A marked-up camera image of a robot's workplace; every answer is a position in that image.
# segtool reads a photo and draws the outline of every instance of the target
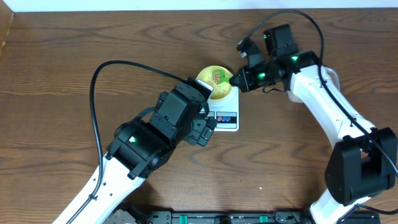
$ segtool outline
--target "cable clip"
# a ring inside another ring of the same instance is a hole
[[[356,122],[356,118],[354,118],[354,121]],[[351,124],[349,126],[353,127],[353,121],[351,121]]]
[[[91,200],[95,200],[96,201],[97,198],[98,198],[98,195],[94,197],[92,194],[89,194],[88,198],[91,199]]]
[[[323,86],[326,85],[327,82],[328,82],[327,80],[323,80],[323,81],[321,82],[321,86],[320,86],[319,88],[323,88]]]

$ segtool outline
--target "kitchen scale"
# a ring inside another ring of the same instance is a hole
[[[213,94],[208,100],[209,114],[217,119],[215,131],[237,131],[239,129],[239,88],[229,84],[233,75],[221,66],[203,69],[197,79],[213,87]]]

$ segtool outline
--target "brown wooden surface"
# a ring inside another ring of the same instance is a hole
[[[342,92],[377,127],[398,133],[398,9],[304,10],[325,36],[324,62]],[[99,64],[140,62],[186,78],[209,65],[246,63],[236,43],[274,11],[18,13],[0,61],[0,222],[50,223],[97,166],[88,90]],[[289,22],[302,50],[319,50],[312,25]],[[104,147],[119,124],[176,82],[125,65],[104,69],[96,108]],[[127,200],[174,210],[303,208],[325,189],[331,149],[305,105],[284,93],[240,95],[240,130],[206,148],[181,143]],[[392,210],[398,187],[368,204]],[[396,223],[398,217],[382,217]]]

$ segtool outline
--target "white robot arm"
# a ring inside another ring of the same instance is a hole
[[[282,12],[301,14],[310,19],[320,32],[316,23],[306,14],[292,10]],[[266,17],[259,25],[280,13]],[[357,204],[392,188],[397,175],[395,134],[389,128],[377,130],[350,105],[330,80],[325,67],[321,66],[322,56],[318,58],[312,51],[299,52],[288,24],[264,31],[264,40],[271,56],[269,62],[262,60],[260,50],[249,37],[237,46],[249,63],[239,69],[230,79],[230,84],[238,86],[243,93],[260,87],[268,93],[265,87],[282,82],[291,101],[305,103],[333,148],[325,171],[328,188],[310,206],[310,220],[304,221],[337,223],[357,209]],[[362,158],[362,151],[368,156]]]
[[[109,61],[99,66],[91,82],[90,106],[102,163],[54,221],[56,224],[103,223],[125,197],[168,161],[178,143],[184,140],[204,147],[216,128],[216,119],[200,114],[202,109],[208,114],[207,99],[213,87],[201,80],[179,79],[183,83],[170,93],[161,93],[155,107],[145,109],[132,121],[120,125],[106,148],[108,153],[102,157],[93,104],[94,85],[100,70],[111,64],[134,65],[174,77],[134,62]],[[141,120],[151,113],[148,122]]]
[[[357,122],[366,130],[371,132],[374,125],[365,120],[346,100],[331,82],[325,68],[322,68],[323,79],[328,81],[329,90],[338,99],[345,109],[357,119]],[[296,103],[305,103],[312,115],[317,119],[324,132],[328,136],[331,147],[334,148],[337,142],[343,140],[344,136],[356,138],[363,133],[351,124],[351,121],[341,112],[336,104],[331,100],[328,93],[323,89],[318,76],[318,66],[312,65],[300,69],[300,72],[294,73],[290,82],[289,99]],[[357,199],[354,203],[344,206],[338,203],[325,190],[322,196],[310,207],[310,212],[315,223],[334,224],[346,213],[348,213],[355,204],[364,203],[370,197]]]

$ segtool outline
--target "white wall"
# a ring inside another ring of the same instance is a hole
[[[398,7],[398,0],[3,0],[14,12]]]

